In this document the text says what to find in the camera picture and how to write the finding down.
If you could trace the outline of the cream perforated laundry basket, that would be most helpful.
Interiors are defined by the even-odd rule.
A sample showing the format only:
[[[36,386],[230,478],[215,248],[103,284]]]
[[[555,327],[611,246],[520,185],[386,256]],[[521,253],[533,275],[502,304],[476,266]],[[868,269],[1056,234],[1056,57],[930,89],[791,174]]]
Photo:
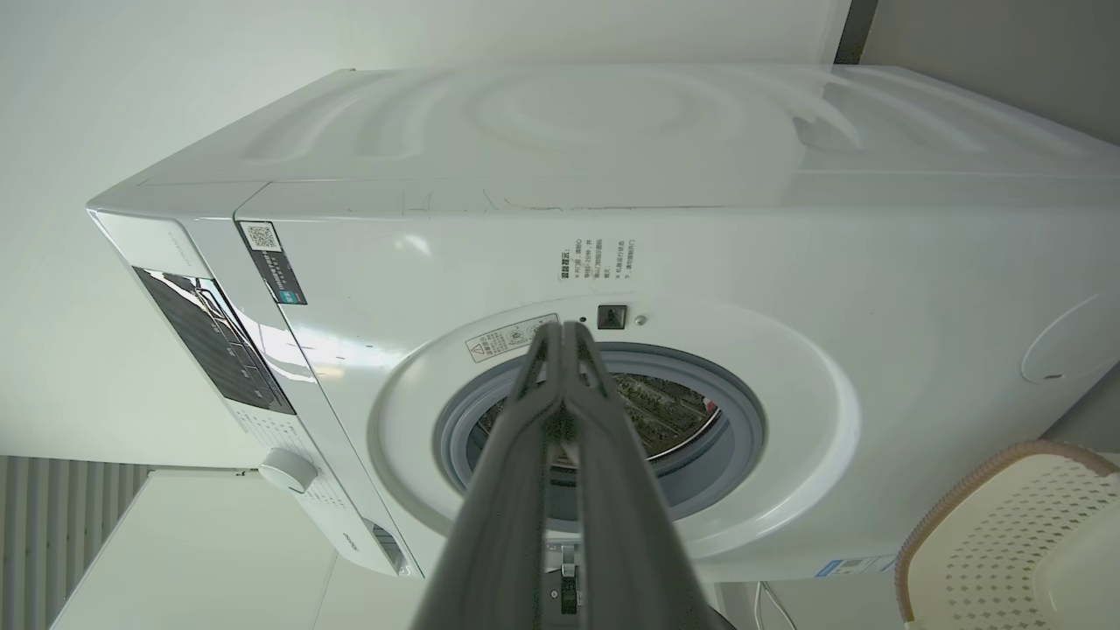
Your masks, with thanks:
[[[1120,453],[1001,451],[920,520],[893,580],[905,630],[1120,630]]]

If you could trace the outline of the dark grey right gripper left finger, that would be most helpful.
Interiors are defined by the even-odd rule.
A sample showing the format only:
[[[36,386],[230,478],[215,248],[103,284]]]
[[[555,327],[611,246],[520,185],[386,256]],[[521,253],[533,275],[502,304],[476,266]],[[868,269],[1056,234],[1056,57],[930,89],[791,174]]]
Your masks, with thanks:
[[[560,438],[563,328],[536,331],[473,471],[411,630],[540,630],[550,451]]]

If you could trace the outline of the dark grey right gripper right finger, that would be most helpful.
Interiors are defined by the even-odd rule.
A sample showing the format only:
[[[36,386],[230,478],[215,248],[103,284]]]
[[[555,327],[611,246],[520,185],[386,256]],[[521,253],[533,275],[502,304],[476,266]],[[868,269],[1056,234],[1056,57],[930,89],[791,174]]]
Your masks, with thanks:
[[[584,630],[735,630],[704,599],[591,331],[564,326],[564,448],[577,463]]]

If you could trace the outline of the white front-load washing machine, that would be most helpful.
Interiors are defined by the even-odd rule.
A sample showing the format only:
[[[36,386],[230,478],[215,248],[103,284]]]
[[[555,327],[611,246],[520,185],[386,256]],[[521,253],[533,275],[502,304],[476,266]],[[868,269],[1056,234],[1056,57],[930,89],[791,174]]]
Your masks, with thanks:
[[[133,270],[220,285],[295,410],[209,379],[255,467],[311,461],[284,494],[392,577],[466,494],[445,405],[551,322],[756,395],[752,474],[672,518],[711,581],[892,569],[1120,362],[1120,146],[893,66],[343,70],[87,210]]]

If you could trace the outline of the black washing machine control panel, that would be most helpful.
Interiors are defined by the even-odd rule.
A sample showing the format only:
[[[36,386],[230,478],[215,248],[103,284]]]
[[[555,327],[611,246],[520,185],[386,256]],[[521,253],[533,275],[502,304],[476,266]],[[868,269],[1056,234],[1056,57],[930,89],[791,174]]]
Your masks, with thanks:
[[[224,398],[258,410],[295,415],[217,282],[139,267],[136,275]]]

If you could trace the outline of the dark door frame strip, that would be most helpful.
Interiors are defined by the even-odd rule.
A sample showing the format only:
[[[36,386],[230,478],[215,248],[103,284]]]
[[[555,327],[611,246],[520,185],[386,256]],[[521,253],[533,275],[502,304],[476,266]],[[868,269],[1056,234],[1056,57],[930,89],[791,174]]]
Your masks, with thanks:
[[[879,0],[850,0],[843,31],[836,47],[836,65],[857,65],[864,59],[865,44],[871,35]]]

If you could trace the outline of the grey ribbed radiator panel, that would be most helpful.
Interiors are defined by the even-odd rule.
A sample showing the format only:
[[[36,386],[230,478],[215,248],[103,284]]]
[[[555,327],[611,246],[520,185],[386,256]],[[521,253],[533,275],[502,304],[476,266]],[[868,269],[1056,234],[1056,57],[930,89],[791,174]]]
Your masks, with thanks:
[[[0,630],[52,630],[151,472],[0,456]]]

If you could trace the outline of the white washing machine dial knob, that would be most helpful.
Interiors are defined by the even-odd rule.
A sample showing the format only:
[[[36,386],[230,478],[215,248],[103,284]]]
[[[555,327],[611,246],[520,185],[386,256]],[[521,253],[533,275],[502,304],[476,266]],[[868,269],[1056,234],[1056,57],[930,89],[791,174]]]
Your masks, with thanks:
[[[319,469],[311,461],[284,448],[269,450],[256,471],[272,487],[300,495],[307,494],[319,478]]]

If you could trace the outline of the white cabinet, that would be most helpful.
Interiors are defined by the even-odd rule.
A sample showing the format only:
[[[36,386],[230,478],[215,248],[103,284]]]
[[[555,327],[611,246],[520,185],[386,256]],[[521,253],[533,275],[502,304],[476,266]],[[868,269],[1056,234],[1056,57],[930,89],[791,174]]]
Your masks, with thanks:
[[[52,630],[409,630],[423,597],[254,473],[157,470]]]

